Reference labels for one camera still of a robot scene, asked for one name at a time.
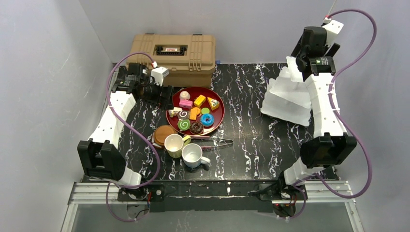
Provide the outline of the white tiered cake stand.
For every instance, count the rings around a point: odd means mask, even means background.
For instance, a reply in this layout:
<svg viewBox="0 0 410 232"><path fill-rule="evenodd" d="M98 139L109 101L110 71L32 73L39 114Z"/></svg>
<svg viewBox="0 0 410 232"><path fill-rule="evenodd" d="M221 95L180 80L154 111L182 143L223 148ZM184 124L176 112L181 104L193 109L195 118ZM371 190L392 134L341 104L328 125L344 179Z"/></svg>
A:
<svg viewBox="0 0 410 232"><path fill-rule="evenodd" d="M296 65L296 58L287 56L276 79L270 78L262 102L261 113L302 126L310 125L311 100Z"/></svg>

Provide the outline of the red round tray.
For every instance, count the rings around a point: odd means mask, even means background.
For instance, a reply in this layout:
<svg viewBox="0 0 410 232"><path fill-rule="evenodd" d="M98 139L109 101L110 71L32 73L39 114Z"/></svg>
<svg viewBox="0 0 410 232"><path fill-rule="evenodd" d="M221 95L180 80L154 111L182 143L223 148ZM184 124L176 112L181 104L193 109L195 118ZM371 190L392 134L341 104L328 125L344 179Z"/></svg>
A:
<svg viewBox="0 0 410 232"><path fill-rule="evenodd" d="M212 99L215 99L220 102L220 106L215 109L211 110L210 114L214 117L214 123L210 127L204 127L203 132L201 134L198 134L198 136L202 135L207 135L212 133L214 130L216 130L219 125L223 122L224 116L225 116L225 106L224 102L222 101L222 98L214 91L205 88L205 87L187 87L183 88L181 90L178 90L175 92L172 96L173 100L173 106L174 107L179 107L179 95L182 91L187 91L190 94L190 101L194 101L199 95L204 95L205 97L210 97ZM179 133L184 134L184 135L194 135L190 132L190 130L185 130L185 131L180 131L177 123L178 123L178 117L174 116L171 117L169 115L168 110L165 112L166 119L168 123Z"/></svg>

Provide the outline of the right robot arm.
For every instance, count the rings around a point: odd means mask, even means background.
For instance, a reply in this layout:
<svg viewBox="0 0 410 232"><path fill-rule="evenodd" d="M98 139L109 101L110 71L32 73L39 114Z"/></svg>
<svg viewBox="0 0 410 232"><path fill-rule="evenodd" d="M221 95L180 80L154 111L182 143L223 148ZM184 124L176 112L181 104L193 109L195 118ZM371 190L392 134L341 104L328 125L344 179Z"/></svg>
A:
<svg viewBox="0 0 410 232"><path fill-rule="evenodd" d="M329 35L330 31L324 27L305 27L291 54L309 93L314 136L301 145L299 159L283 172L288 186L302 185L317 172L341 164L357 145L357 140L348 135L336 116L337 104L329 102L329 96L335 96L330 84L336 74L333 55L339 48L339 45L327 45Z"/></svg>

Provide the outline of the tan plastic toolbox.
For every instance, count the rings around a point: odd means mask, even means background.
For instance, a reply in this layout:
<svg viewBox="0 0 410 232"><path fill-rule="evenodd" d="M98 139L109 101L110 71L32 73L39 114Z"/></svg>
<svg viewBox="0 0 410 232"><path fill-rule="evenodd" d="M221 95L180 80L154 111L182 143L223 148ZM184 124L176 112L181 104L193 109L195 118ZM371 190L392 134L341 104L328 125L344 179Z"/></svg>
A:
<svg viewBox="0 0 410 232"><path fill-rule="evenodd" d="M130 53L150 55L169 75L165 86L209 88L216 66L216 39L213 35L138 34Z"/></svg>

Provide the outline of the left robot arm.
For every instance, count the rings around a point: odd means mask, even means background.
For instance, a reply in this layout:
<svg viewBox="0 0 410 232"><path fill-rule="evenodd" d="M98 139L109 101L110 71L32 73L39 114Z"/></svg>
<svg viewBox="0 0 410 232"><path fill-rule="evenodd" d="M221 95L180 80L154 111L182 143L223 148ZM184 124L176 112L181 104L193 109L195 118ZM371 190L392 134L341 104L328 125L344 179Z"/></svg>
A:
<svg viewBox="0 0 410 232"><path fill-rule="evenodd" d="M77 151L85 175L134 189L143 178L127 166L118 150L121 132L138 99L168 107L174 88L163 86L169 75L166 67L149 70L144 64L130 63L114 71L117 77L108 84L110 104L95 131L86 141L79 142Z"/></svg>

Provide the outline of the pink handled metal tongs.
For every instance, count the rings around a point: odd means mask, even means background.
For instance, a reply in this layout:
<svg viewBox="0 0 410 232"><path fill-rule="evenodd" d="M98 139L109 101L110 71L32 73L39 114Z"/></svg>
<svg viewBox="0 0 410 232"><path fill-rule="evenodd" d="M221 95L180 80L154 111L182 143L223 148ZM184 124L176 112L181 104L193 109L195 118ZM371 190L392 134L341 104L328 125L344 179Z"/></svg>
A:
<svg viewBox="0 0 410 232"><path fill-rule="evenodd" d="M215 150L230 147L234 141L232 139L210 137L210 136L192 136L191 141L198 140L200 142L212 142L213 145L200 146L202 150Z"/></svg>

